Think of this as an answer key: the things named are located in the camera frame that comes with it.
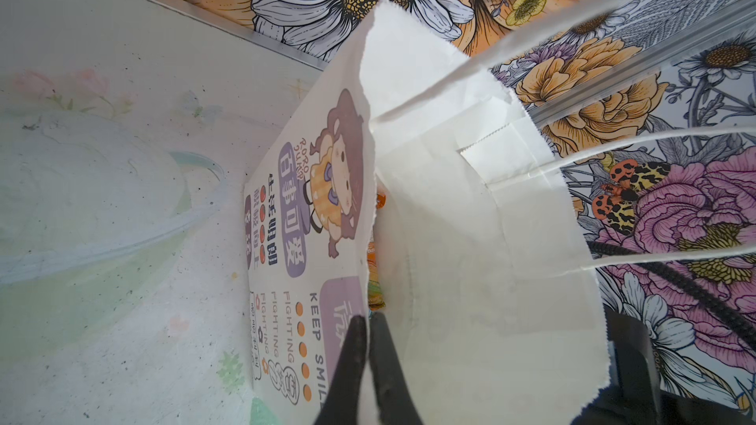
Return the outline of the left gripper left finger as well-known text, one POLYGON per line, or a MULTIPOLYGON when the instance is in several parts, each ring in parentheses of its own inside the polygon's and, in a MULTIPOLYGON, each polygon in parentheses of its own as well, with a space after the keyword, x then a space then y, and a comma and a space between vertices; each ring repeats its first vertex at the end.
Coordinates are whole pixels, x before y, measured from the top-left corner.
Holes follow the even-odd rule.
POLYGON ((350 319, 348 332, 328 391, 315 420, 316 425, 356 425, 362 376, 367 360, 366 318, 350 319))

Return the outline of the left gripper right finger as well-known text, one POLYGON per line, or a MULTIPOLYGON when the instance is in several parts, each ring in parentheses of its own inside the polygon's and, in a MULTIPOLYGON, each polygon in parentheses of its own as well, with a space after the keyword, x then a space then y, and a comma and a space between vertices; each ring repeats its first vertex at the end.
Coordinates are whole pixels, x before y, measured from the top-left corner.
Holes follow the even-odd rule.
POLYGON ((422 425, 383 313, 371 314, 368 332, 368 362, 373 377, 379 423, 422 425))

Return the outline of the orange snack bag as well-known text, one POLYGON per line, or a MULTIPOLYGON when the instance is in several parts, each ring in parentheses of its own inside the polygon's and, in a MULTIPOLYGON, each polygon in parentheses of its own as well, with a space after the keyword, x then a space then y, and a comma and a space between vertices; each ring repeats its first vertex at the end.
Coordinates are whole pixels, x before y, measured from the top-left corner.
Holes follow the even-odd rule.
POLYGON ((367 265, 368 265, 368 286, 367 286, 368 307, 371 311, 380 311, 385 308, 385 300, 383 296, 382 287, 380 285, 374 234, 371 234, 368 247, 367 247, 367 265))

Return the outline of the white paper bag with print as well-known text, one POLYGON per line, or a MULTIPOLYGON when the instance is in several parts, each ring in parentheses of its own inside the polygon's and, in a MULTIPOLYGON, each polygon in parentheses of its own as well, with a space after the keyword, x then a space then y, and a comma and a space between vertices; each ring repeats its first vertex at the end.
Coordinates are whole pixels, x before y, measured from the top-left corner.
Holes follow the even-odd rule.
POLYGON ((610 381, 606 307, 664 392, 754 420, 755 0, 252 9, 327 62, 244 190, 281 422, 315 420, 381 312, 425 423, 570 423, 610 381))

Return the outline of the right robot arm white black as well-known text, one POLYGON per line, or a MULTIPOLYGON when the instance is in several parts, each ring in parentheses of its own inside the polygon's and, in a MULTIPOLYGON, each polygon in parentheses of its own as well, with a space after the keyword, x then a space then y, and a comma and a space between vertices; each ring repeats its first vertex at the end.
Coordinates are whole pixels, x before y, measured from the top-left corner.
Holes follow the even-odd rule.
POLYGON ((573 425, 749 424, 741 412, 661 390, 648 330, 638 320, 604 308, 608 327, 610 384, 573 425))

